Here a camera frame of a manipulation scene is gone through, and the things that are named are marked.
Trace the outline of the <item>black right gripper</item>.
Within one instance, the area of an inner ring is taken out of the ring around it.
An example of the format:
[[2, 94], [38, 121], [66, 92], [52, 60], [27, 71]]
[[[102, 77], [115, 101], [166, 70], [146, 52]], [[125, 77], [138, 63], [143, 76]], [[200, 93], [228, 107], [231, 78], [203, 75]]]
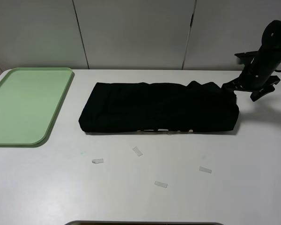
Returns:
[[221, 89], [223, 91], [234, 92], [244, 91], [244, 88], [252, 89], [254, 91], [250, 98], [253, 102], [275, 91], [273, 85], [262, 86], [280, 64], [279, 51], [242, 52], [236, 53], [235, 56], [238, 62], [244, 65], [244, 68], [238, 81], [230, 81], [222, 85]]

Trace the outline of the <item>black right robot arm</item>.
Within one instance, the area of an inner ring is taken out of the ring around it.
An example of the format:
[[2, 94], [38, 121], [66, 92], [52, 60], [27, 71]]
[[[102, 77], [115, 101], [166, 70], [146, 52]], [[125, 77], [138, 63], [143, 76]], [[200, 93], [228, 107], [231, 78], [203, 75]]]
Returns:
[[236, 53], [235, 56], [244, 68], [238, 78], [222, 85], [223, 90], [250, 92], [253, 102], [273, 92], [274, 85], [280, 82], [272, 73], [281, 63], [281, 21], [274, 20], [267, 25], [258, 51]]

